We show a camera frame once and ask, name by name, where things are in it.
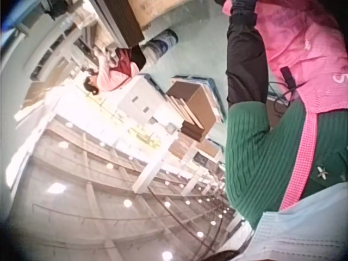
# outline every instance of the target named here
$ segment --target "floor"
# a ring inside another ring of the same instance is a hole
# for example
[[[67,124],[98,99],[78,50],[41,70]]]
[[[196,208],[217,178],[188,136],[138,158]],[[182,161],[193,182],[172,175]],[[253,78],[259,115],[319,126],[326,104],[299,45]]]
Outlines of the floor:
[[[226,49],[228,17],[213,0],[191,0],[159,17],[144,32],[147,40],[166,28],[177,33],[179,43],[157,64],[147,68],[157,84],[167,91],[175,74],[195,74],[212,77],[225,101],[227,97]],[[226,127],[216,124],[209,138],[224,145]]]

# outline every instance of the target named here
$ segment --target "pink jacket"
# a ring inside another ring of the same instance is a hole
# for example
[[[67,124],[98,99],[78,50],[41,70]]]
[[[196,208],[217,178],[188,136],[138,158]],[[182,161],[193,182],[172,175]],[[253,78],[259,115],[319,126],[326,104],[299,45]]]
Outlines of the pink jacket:
[[[311,8],[301,9],[306,2]],[[348,57],[336,21],[316,0],[291,0],[291,3],[298,8],[263,2],[256,6],[256,28],[264,39],[271,71],[279,82],[285,83],[280,68],[287,66],[296,84],[304,83],[296,91],[306,108],[306,119],[280,209],[301,198],[314,160],[318,114],[348,109]],[[232,1],[227,0],[223,13],[230,15],[231,6]]]
[[[125,84],[139,73],[139,69],[134,62],[130,62],[130,76],[109,66],[106,57],[99,57],[99,74],[97,86],[101,91],[113,91],[122,88]]]

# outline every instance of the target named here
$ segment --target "white face mask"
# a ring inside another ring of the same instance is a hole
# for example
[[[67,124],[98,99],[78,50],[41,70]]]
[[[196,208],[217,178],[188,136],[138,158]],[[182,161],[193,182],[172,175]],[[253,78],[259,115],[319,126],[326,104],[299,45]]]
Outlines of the white face mask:
[[[347,183],[340,183],[279,213],[264,213],[249,247],[233,261],[336,260],[347,249],[347,220]]]

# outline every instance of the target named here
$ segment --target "person in pink shirt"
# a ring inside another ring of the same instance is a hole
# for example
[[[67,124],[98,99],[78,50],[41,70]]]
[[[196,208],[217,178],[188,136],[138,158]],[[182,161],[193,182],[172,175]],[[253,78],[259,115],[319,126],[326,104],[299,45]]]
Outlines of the person in pink shirt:
[[[95,55],[99,61],[99,72],[86,77],[83,84],[85,89],[92,92],[93,95],[98,95],[100,91],[113,91],[122,88],[146,64],[146,58],[139,45],[132,49],[118,48],[116,55],[119,60],[114,64],[105,52],[95,49]]]

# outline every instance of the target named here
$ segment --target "green knit sweater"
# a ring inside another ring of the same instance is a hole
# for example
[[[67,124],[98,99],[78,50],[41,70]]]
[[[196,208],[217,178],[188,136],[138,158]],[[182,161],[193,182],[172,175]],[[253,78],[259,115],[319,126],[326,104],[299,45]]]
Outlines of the green knit sweater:
[[[228,113],[226,193],[255,229],[262,213],[278,211],[290,181],[306,112],[294,102],[270,131],[266,106],[260,102],[233,105]],[[302,198],[347,181],[348,110],[320,114],[315,158]],[[328,172],[318,177],[318,166]]]

